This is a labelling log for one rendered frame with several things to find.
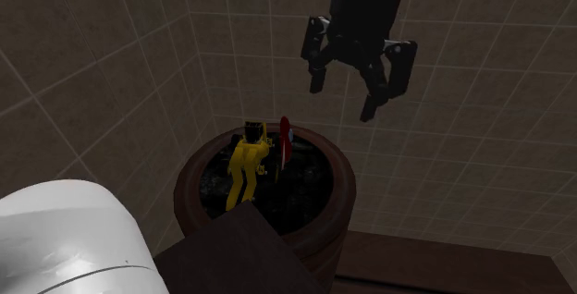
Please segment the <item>dark robot stand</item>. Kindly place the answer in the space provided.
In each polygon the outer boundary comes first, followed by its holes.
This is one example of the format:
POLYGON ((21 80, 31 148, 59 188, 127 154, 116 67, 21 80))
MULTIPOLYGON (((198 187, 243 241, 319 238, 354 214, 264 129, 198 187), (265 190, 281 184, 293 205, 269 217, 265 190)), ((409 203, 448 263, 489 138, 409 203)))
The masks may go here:
POLYGON ((162 251, 154 263, 169 294, 325 294, 249 202, 162 251))

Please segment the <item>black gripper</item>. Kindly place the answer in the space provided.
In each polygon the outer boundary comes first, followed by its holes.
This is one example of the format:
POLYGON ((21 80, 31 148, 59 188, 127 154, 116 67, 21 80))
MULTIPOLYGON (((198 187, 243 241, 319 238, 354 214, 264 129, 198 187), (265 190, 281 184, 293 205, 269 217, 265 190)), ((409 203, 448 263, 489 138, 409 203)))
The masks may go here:
POLYGON ((415 41, 389 40, 401 0, 331 0, 330 20, 309 17, 301 58, 308 62, 310 93, 319 93, 325 83, 326 66, 335 58, 352 66, 359 58, 370 59, 359 69, 368 94, 360 120, 374 118, 378 107, 408 90, 418 51, 415 41), (331 45, 322 49, 328 31, 331 45))

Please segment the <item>red flat figure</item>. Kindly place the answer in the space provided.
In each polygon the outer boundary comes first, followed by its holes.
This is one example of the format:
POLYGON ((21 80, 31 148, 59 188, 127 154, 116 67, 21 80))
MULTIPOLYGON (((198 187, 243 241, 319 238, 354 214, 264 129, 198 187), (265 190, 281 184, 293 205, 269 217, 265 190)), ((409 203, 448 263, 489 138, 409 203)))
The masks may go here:
POLYGON ((280 120, 280 170, 285 168, 292 153, 293 131, 286 116, 281 117, 280 120))

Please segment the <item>brown round pot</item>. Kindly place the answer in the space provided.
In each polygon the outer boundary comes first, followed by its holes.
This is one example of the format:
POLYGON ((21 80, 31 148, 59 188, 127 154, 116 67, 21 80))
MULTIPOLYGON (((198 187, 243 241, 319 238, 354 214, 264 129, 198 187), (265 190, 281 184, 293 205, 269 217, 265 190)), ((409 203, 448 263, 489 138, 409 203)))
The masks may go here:
MULTIPOLYGON (((329 291, 356 197, 355 175, 348 159, 326 137, 293 127, 290 159, 273 167, 263 160, 254 206, 293 249, 324 291, 329 291)), ((174 211, 186 236, 206 226, 226 210, 232 178, 230 156, 243 128, 222 133, 200 147, 178 175, 174 211)))

